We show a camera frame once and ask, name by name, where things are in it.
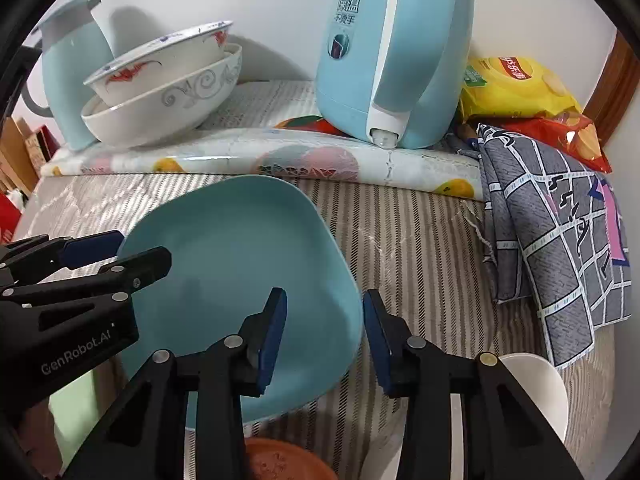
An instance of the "bowl with red bat pattern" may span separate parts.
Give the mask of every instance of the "bowl with red bat pattern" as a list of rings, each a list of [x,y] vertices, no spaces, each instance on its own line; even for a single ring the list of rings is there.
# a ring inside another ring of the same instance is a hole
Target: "bowl with red bat pattern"
[[[223,59],[232,23],[204,23],[156,38],[99,68],[84,84],[107,106],[119,105]]]
[[[81,117],[95,138],[115,148],[166,142],[202,122],[236,86],[242,48],[225,47],[224,58],[133,99],[108,106],[100,96],[84,105]]]

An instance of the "white wall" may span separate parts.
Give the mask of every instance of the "white wall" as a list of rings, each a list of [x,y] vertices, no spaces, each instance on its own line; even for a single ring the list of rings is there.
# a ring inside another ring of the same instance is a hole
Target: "white wall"
[[[615,327],[616,383],[606,446],[594,471],[594,480],[607,477],[640,430],[640,91],[636,91],[605,152],[614,170],[610,179],[625,221],[636,311]]]
[[[94,16],[116,56],[174,30],[232,19],[233,33],[245,38],[242,78],[312,79],[334,4],[333,0],[102,0]],[[613,37],[614,27],[591,0],[476,0],[476,54],[534,57],[555,70],[583,103],[600,76]],[[43,105],[41,74],[38,64],[29,85],[33,98]],[[43,122],[21,101],[15,115],[24,115],[32,127]],[[52,121],[47,124],[58,132]]]

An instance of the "striped fabric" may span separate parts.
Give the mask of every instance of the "striped fabric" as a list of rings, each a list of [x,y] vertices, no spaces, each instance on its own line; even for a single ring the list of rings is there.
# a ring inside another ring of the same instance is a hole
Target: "striped fabric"
[[[225,178],[219,175],[128,174],[47,178],[38,185],[16,239],[35,234],[128,233],[161,203]],[[379,288],[386,306],[417,335],[452,354],[473,357],[542,351],[526,300],[492,307],[482,275],[482,247],[465,221],[483,204],[424,192],[321,180],[291,180],[316,204],[361,290]],[[95,272],[98,265],[55,278]],[[613,331],[562,371],[570,399],[566,445],[587,473],[609,419],[614,379]],[[355,480],[370,440],[398,401],[377,386],[366,341],[333,390],[277,420],[245,427],[245,435],[287,440],[316,453],[341,480]],[[194,436],[186,435],[185,478],[194,480]]]

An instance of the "light blue thermos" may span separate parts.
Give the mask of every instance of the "light blue thermos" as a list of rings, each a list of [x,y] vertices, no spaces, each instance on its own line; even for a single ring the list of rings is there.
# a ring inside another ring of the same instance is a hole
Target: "light blue thermos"
[[[95,137],[87,129],[80,111],[95,94],[82,82],[113,59],[104,34],[91,14],[100,0],[71,0],[56,10],[36,29],[42,33],[42,79],[49,108],[38,106],[27,89],[22,98],[29,110],[53,117],[67,146],[83,150]]]
[[[334,0],[316,75],[331,124],[385,148],[438,142],[455,114],[474,0]]]

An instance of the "light blue plate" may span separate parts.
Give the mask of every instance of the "light blue plate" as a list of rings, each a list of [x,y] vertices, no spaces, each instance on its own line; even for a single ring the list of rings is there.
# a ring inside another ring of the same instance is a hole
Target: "light blue plate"
[[[169,275],[136,292],[140,339],[120,355],[131,377],[160,348],[184,355],[237,333],[271,289],[288,299],[273,380],[242,398],[242,420],[279,415],[321,396],[351,365],[362,333],[360,292],[314,205],[277,178],[238,176],[176,198],[144,217],[120,256],[164,246]],[[195,394],[187,426],[195,427]]]

